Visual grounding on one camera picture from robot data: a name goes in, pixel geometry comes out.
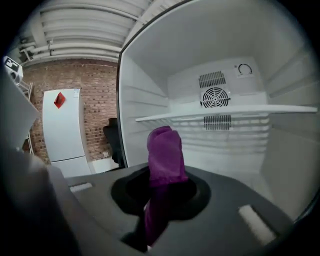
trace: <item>purple fabric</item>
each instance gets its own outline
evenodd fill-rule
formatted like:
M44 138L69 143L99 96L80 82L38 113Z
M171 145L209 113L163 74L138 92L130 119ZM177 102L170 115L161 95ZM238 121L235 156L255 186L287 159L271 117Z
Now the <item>purple fabric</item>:
M169 126L153 130L147 140L150 169L150 200L144 214L147 245L154 242L166 229L172 209L169 184L186 182L181 138Z
M181 138L176 130L170 126L153 130L147 140L147 149L151 188L188 180Z

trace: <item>brick wall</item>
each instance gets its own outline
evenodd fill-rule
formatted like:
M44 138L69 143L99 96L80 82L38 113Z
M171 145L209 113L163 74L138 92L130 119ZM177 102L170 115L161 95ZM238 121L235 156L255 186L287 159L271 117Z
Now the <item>brick wall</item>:
M115 63L102 60L73 59L35 64L23 69L23 80L33 82L31 102L39 111L39 118L30 131L35 155L49 163L46 150L42 104L45 91L81 88L84 102L84 127L86 142L92 160L105 158L110 145L102 128L109 118L117 117Z

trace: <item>fan grille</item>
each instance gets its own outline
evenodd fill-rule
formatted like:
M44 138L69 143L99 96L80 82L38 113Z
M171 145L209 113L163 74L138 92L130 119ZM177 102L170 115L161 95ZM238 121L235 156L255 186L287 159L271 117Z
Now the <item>fan grille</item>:
M225 85L225 84L226 84L225 75L221 71L203 74L199 76L200 88Z
M226 91L219 87L213 87L203 94L202 104L205 108L225 107L228 105L230 98Z

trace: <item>refrigerator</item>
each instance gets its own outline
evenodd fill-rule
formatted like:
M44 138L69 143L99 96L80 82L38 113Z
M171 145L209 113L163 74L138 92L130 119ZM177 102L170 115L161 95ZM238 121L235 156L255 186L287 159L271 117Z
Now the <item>refrigerator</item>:
M294 20L269 1L197 0L141 30L118 64L125 165L146 163L150 132L170 126L186 166L234 178L295 220L319 189L320 82Z
M65 178L95 173L87 148L79 88L45 91L42 123L51 165L58 167Z

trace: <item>refrigerator door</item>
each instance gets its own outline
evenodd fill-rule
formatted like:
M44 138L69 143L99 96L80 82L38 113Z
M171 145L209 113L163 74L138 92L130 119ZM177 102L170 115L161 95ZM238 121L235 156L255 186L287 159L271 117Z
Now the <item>refrigerator door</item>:
M58 167L65 178L92 174L85 156L52 162L51 165Z
M38 114L11 77L4 74L0 93L1 142L13 149L22 148Z
M60 108L54 104L59 93L65 97ZM51 162L85 155L79 124L79 93L74 89L45 91L42 109L43 133Z

